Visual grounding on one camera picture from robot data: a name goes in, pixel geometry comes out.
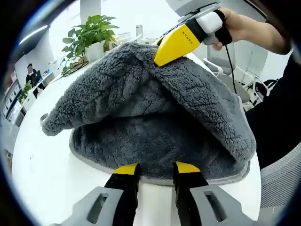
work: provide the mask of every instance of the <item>yellow handheld device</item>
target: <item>yellow handheld device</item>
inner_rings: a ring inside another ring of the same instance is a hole
[[[232,42],[229,31],[223,26],[224,14],[215,10],[200,17],[193,17],[178,24],[158,41],[159,46],[154,62],[163,66],[193,50],[202,42],[212,45],[215,38],[224,45]]]

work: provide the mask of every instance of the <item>office chair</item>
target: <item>office chair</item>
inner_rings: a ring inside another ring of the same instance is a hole
[[[227,47],[228,47],[232,67],[234,70],[234,79],[235,79],[235,71],[237,71],[237,70],[241,71],[244,74],[244,77],[248,76],[250,78],[250,82],[248,82],[244,86],[241,85],[239,82],[234,81],[237,95],[240,96],[242,102],[244,103],[244,106],[252,106],[252,104],[248,104],[248,105],[245,104],[251,100],[251,96],[246,91],[246,88],[252,83],[255,84],[255,80],[262,84],[263,84],[263,82],[261,82],[261,80],[258,78],[258,76],[252,76],[249,73],[242,70],[240,67],[236,66],[234,44],[231,43],[231,44],[227,45]],[[230,77],[230,75],[232,74],[232,70],[231,70],[231,65],[230,65],[228,55],[226,52],[226,48],[223,47],[220,51],[216,51],[211,46],[207,46],[207,55],[206,55],[206,58],[204,58],[203,60],[204,60],[204,64],[220,80],[222,80],[225,83],[225,85],[230,89],[230,91],[235,93],[234,86],[233,86],[233,80]]]

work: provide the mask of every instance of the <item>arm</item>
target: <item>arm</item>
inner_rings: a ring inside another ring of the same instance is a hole
[[[26,76],[26,83],[28,83],[30,81],[30,77],[29,75]]]
[[[219,10],[225,15],[225,24],[234,42],[246,40],[278,54],[287,54],[290,51],[289,43],[271,24],[258,22],[228,8]],[[220,42],[215,45],[216,49],[221,47]]]

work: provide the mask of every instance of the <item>gray fabric edge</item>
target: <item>gray fabric edge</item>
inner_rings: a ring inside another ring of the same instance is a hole
[[[72,142],[73,140],[73,136],[74,136],[74,130],[72,129],[70,138],[69,138],[69,148],[71,153],[78,158],[79,160],[83,161],[85,164],[100,170],[102,172],[108,173],[108,174],[112,174],[113,171],[115,169],[110,169],[107,167],[104,167],[100,164],[97,164],[96,162],[93,162],[89,159],[84,158],[83,156],[79,155],[74,148],[74,143]],[[231,177],[226,177],[226,178],[222,178],[222,179],[211,179],[208,180],[207,182],[211,185],[225,185],[225,184],[231,184],[231,183],[236,183],[242,179],[244,179],[248,173],[250,171],[250,162],[247,163],[247,165],[243,168],[243,170],[241,171],[241,173],[231,176]],[[146,178],[146,177],[140,177],[140,181],[143,183],[147,183],[147,184],[153,184],[153,185],[161,185],[161,186],[174,186],[174,182],[173,180],[162,180],[162,179],[153,179],[153,178]]]

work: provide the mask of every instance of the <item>white table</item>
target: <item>white table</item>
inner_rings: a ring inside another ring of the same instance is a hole
[[[24,108],[26,111],[28,111],[32,107],[33,103],[37,99],[37,97],[34,96],[33,92],[38,88],[38,86],[40,84],[43,84],[46,87],[51,82],[51,80],[49,80],[49,78],[51,79],[51,77],[52,77],[52,80],[55,78],[53,72],[50,72],[46,76],[42,77],[42,79],[37,83],[37,85],[35,85],[31,90],[29,90],[27,92],[27,97],[22,103],[22,108]]]
[[[63,222],[77,201],[96,186],[104,186],[110,177],[73,156],[69,150],[71,130],[47,137],[40,126],[40,117],[53,109],[69,85],[90,66],[49,84],[27,112],[16,140],[13,181],[29,211],[45,226]],[[257,220],[261,201],[257,155],[243,180],[221,188],[241,202],[247,216]],[[138,202],[134,225],[179,225],[172,187],[140,183]]]

